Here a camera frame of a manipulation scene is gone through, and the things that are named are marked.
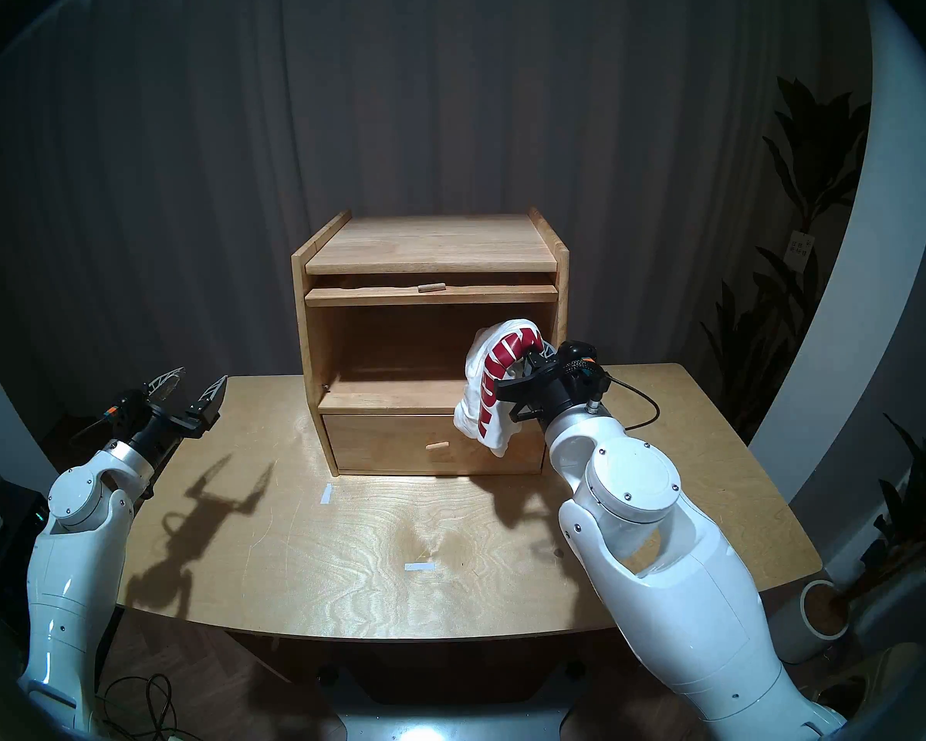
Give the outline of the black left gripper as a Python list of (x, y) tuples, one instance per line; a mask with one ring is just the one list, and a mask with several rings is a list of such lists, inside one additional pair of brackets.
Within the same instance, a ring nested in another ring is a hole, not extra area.
[(147, 400), (138, 400), (130, 413), (129, 446), (145, 459), (166, 459), (181, 441), (201, 438), (220, 417), (227, 374), (213, 382), (184, 412), (171, 414), (160, 406), (183, 375), (184, 367), (177, 367), (146, 382)]

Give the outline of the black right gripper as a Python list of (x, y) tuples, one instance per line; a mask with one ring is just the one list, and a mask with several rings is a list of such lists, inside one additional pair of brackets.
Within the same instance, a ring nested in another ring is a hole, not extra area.
[(543, 430), (561, 413), (597, 404), (604, 394), (604, 368), (596, 354), (548, 357), (548, 344), (527, 347), (518, 377), (498, 380), (498, 400), (512, 405), (512, 422), (535, 420)]

